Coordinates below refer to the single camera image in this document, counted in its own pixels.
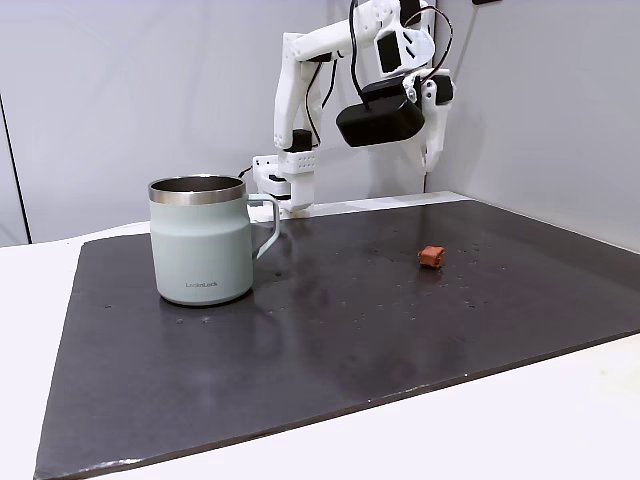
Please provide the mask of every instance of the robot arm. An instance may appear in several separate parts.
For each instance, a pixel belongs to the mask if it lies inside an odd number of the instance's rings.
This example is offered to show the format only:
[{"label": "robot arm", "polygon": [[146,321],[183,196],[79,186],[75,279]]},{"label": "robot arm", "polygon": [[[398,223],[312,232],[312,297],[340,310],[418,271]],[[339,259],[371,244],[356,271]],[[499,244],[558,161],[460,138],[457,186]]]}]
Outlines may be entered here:
[{"label": "robot arm", "polygon": [[[420,0],[371,0],[355,9],[357,47],[376,47],[383,80],[365,87],[366,104],[348,107],[337,123],[351,146],[400,141],[419,134],[424,139],[422,151],[426,152],[423,165],[429,171],[442,151],[454,87],[448,80],[451,95],[438,94],[447,89],[447,82],[442,80],[448,79],[446,75],[434,77],[424,87],[420,84],[431,71],[420,67],[435,52],[428,30],[429,16],[417,15],[424,6]],[[276,196],[284,210],[293,212],[314,203],[315,151],[321,140],[322,119],[316,79],[323,63],[351,53],[348,20],[306,35],[283,35],[274,114],[278,154],[255,157],[253,176],[258,189]],[[299,111],[303,114],[303,129],[294,130]]]}]

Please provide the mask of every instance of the dark gray board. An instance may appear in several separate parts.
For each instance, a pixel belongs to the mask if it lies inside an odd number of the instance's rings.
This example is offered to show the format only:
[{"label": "dark gray board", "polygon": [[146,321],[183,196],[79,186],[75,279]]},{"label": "dark gray board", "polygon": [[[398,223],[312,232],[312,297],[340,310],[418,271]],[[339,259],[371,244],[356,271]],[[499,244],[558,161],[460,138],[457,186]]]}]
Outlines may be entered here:
[{"label": "dark gray board", "polygon": [[[419,268],[426,245],[447,248],[440,272]],[[621,338],[640,329],[639,293],[640,256],[473,201],[283,222],[253,291],[214,308],[159,298],[147,235],[90,242],[36,478],[170,460]]]}]

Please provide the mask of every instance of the white table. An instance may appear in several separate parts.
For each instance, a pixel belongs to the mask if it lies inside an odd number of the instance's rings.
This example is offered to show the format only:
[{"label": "white table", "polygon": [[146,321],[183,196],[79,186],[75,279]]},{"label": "white table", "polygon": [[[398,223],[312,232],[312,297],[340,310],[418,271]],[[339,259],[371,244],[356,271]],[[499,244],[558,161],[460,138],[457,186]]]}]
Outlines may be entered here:
[{"label": "white table", "polygon": [[[452,193],[316,215],[465,200]],[[252,220],[270,207],[251,208]],[[148,223],[0,249],[1,478],[31,479],[83,243]],[[106,478],[640,478],[640,336],[232,447]]]}]

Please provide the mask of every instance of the light green mug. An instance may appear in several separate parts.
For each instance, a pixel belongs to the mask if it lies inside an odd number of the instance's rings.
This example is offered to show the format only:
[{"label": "light green mug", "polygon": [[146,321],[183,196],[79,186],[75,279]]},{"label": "light green mug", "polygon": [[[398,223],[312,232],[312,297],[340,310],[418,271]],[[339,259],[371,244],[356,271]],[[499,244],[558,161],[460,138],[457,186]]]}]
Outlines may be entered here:
[{"label": "light green mug", "polygon": [[[242,179],[197,175],[149,185],[151,243],[158,292],[182,305],[233,300],[253,284],[253,264],[280,235],[278,203],[247,195]],[[273,204],[273,235],[254,252],[248,201]]]}]

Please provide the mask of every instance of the white wall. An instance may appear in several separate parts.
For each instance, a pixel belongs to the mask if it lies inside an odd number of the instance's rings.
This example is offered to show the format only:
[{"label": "white wall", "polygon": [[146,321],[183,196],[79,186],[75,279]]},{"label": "white wall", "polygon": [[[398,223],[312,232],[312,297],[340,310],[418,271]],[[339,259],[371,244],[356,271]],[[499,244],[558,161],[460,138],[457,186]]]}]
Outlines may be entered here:
[{"label": "white wall", "polygon": [[[440,0],[456,105],[431,190],[640,251],[640,3]],[[446,35],[438,24],[437,36]]]},{"label": "white wall", "polygon": [[[145,220],[150,181],[235,175],[275,153],[282,33],[343,20],[348,3],[4,0],[0,81],[34,240]],[[377,80],[362,58],[361,83]],[[348,72],[343,61],[326,109],[316,200],[422,191],[419,158],[340,137]]]},{"label": "white wall", "polygon": [[22,221],[5,125],[0,116],[0,247],[25,243],[27,234]]}]

